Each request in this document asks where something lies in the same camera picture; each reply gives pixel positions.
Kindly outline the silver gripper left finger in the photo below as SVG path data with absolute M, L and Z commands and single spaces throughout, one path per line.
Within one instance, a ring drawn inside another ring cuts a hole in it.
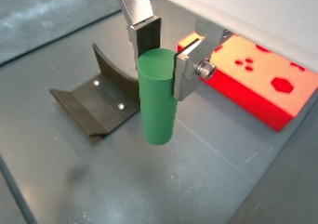
M 116 0 L 126 21 L 133 59 L 160 47 L 161 19 L 153 15 L 149 0 Z

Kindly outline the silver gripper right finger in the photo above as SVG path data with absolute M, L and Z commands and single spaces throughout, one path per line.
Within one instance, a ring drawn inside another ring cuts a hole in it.
M 209 62 L 212 51 L 229 38 L 232 33 L 209 20 L 197 17 L 195 38 L 174 54 L 173 59 L 173 98 L 182 101 L 195 90 L 199 79 L 208 80 L 216 66 Z

